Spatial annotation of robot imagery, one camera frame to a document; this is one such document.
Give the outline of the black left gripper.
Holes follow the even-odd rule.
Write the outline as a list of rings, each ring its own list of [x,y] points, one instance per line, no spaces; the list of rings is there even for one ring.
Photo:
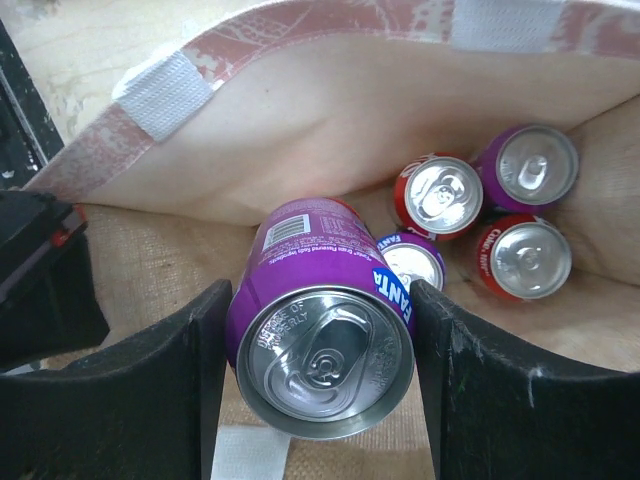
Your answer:
[[[1,193],[1,368],[100,345],[84,210],[51,194]]]

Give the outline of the red cola can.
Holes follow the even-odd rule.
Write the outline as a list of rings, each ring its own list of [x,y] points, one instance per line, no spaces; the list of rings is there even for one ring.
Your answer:
[[[466,161],[430,153],[407,165],[392,189],[399,226],[429,240],[447,241],[469,231],[484,204],[481,179]]]
[[[531,214],[501,215],[481,231],[474,247],[474,271],[494,294],[531,301],[557,292],[572,270],[566,238]]]

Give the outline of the brown canvas tote bag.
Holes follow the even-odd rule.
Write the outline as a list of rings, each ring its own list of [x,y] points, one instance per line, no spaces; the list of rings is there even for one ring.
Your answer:
[[[475,156],[502,131],[567,132],[581,166],[549,214],[574,270],[543,300],[494,296],[470,240],[445,295],[552,353],[639,376],[639,5],[635,1],[271,1],[130,69],[110,105],[28,184],[148,220],[189,296],[206,267],[237,279],[281,204],[344,196],[375,234],[390,183],[419,156]],[[418,371],[381,425],[289,440],[225,383],[216,479],[439,479]]]

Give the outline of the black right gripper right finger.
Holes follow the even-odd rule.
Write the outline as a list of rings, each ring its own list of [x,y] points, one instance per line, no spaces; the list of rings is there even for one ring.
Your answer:
[[[572,360],[411,287],[439,479],[635,479],[639,376]]]

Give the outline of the purple soda can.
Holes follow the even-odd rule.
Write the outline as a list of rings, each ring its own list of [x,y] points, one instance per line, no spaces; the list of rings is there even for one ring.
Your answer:
[[[489,207],[539,214],[560,201],[577,180],[580,157],[573,141],[546,125],[511,127],[481,149],[471,165]]]
[[[259,227],[226,322],[255,414],[289,435],[348,437],[388,416],[414,372],[410,295],[361,218],[330,198],[288,202]]]
[[[418,280],[424,280],[439,291],[444,290],[444,259],[439,250],[425,238],[400,231],[380,238],[377,247],[407,291]]]

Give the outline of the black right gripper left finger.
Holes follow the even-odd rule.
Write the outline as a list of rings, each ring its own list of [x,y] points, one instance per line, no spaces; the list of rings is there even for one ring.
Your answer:
[[[182,309],[60,370],[1,379],[5,479],[207,479],[232,297],[214,282]]]

